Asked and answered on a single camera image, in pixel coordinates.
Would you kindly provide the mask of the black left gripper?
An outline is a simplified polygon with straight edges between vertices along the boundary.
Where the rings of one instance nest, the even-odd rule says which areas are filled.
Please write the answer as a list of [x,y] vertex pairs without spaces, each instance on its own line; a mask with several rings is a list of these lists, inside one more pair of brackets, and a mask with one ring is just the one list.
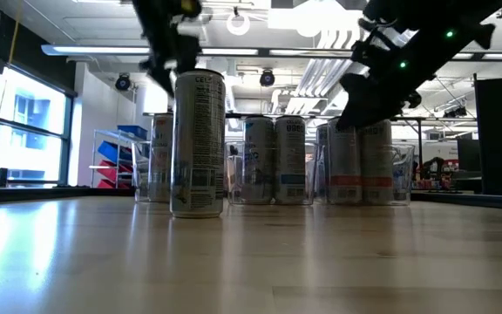
[[178,25],[185,20],[194,20],[202,12],[187,13],[181,9],[180,0],[132,0],[142,36],[148,41],[152,55],[139,62],[139,69],[153,79],[170,97],[174,97],[171,70],[165,63],[177,59],[177,72],[195,69],[201,52],[200,40],[194,35],[179,33]]

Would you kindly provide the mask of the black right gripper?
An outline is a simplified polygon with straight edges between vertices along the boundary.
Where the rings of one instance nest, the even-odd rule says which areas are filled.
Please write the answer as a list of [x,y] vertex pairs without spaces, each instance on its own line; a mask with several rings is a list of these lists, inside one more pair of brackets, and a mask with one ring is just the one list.
[[398,32],[390,25],[368,25],[370,34],[352,46],[351,60],[360,72],[340,79],[348,102],[337,128],[363,128],[391,119],[403,107],[415,108],[422,96],[417,88],[435,72],[431,49],[435,28]]

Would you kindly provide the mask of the clear plastic bin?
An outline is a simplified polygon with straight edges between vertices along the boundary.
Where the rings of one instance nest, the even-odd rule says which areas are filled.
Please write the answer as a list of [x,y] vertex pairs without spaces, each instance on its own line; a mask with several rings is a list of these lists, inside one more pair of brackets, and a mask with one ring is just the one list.
[[135,187],[136,202],[154,202],[150,201],[148,195],[150,143],[150,141],[132,143],[132,182]]
[[317,145],[313,143],[305,144],[305,166],[306,166],[306,186],[305,198],[302,203],[281,204],[275,201],[275,175],[274,175],[274,197],[269,204],[246,203],[241,197],[243,186],[243,157],[244,141],[231,141],[226,144],[225,152],[225,190],[228,201],[237,205],[311,205],[315,198],[315,180],[317,170]]
[[[328,202],[326,204],[338,205],[338,206],[401,206],[410,203],[411,194],[411,176],[413,173],[413,153],[414,147],[409,145],[391,145],[392,146],[392,173],[393,173],[393,195],[394,200],[386,205],[374,205],[369,204],[362,200],[358,203],[353,204],[332,204]],[[328,146],[328,164],[329,164],[329,146]]]

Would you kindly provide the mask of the white ceiling pipes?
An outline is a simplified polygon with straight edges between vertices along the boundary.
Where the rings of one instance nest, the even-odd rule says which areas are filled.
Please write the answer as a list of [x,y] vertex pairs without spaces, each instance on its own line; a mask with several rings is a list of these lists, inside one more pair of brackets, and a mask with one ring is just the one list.
[[[359,27],[341,30],[321,30],[315,48],[347,50],[366,37]],[[289,92],[274,91],[271,113],[309,114],[315,105],[329,95],[339,78],[351,67],[351,54],[343,58],[312,58],[296,87]]]

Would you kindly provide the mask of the grey overhead beam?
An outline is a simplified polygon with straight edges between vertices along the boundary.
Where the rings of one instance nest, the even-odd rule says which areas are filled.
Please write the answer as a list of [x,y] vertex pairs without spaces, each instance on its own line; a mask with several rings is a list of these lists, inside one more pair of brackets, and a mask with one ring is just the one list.
[[[151,51],[145,46],[95,46],[95,45],[54,45],[43,44],[47,56],[122,56],[144,57]],[[278,48],[217,48],[205,47],[198,53],[202,57],[241,57],[241,58],[326,58],[347,59],[351,50],[336,49],[278,49]],[[454,62],[502,62],[502,52],[461,51],[451,61]]]

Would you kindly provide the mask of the black monitor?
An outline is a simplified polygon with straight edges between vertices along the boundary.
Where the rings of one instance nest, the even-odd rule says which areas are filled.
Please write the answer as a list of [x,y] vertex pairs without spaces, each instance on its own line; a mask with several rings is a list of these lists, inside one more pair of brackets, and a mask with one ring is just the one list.
[[458,139],[458,167],[462,171],[481,170],[479,140]]

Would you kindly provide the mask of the shelf with blue red bins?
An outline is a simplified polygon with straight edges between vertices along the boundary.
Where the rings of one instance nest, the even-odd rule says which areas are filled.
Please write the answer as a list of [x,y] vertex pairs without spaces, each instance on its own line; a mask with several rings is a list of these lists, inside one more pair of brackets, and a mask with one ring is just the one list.
[[96,129],[92,137],[92,188],[124,189],[132,185],[132,145],[148,139],[147,130],[135,125]]

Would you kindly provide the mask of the large window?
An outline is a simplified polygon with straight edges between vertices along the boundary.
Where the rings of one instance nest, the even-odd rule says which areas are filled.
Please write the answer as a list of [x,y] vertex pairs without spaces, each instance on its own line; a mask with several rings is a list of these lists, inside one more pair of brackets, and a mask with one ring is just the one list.
[[72,98],[44,81],[5,67],[0,73],[0,169],[16,187],[66,181]]

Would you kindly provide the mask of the black background metal frame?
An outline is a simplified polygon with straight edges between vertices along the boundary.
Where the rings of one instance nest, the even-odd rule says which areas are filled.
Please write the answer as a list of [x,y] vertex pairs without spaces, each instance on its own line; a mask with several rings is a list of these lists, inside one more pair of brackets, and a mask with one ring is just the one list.
[[417,148],[418,148],[418,168],[419,172],[424,170],[423,161],[423,146],[422,146],[422,121],[423,117],[404,117],[395,116],[390,119],[391,122],[401,122],[410,126],[417,133]]

